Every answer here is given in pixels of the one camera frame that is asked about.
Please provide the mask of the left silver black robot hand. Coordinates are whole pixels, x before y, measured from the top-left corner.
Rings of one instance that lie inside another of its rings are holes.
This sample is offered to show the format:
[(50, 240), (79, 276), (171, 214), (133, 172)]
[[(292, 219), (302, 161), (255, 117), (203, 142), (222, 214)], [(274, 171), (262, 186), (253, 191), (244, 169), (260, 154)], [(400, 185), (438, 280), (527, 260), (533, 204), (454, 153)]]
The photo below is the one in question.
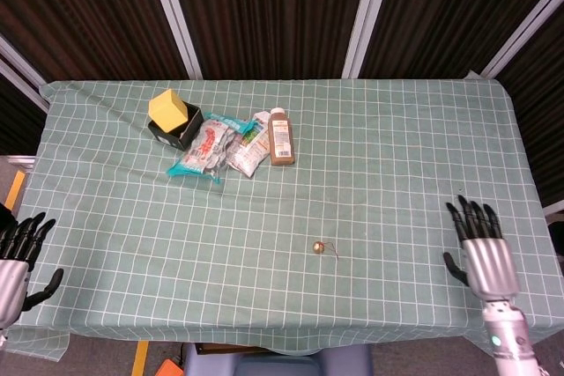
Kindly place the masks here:
[(48, 285), (28, 293), (30, 277), (42, 244), (56, 221), (43, 222), (45, 212), (22, 222), (13, 221), (1, 230), (1, 334), (28, 312), (50, 299), (63, 280), (63, 269), (56, 269)]

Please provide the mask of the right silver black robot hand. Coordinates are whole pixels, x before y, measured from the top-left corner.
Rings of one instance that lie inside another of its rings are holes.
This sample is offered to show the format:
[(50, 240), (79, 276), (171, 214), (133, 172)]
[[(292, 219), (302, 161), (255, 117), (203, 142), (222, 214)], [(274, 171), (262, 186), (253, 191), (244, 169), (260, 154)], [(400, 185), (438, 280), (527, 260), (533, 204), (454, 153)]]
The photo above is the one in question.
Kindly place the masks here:
[(485, 302), (510, 301), (520, 292), (516, 265), (508, 242), (501, 233), (501, 224), (494, 209), (457, 197), (460, 206), (447, 203), (464, 265), (459, 267), (451, 253), (442, 258), (447, 271), (473, 294)]

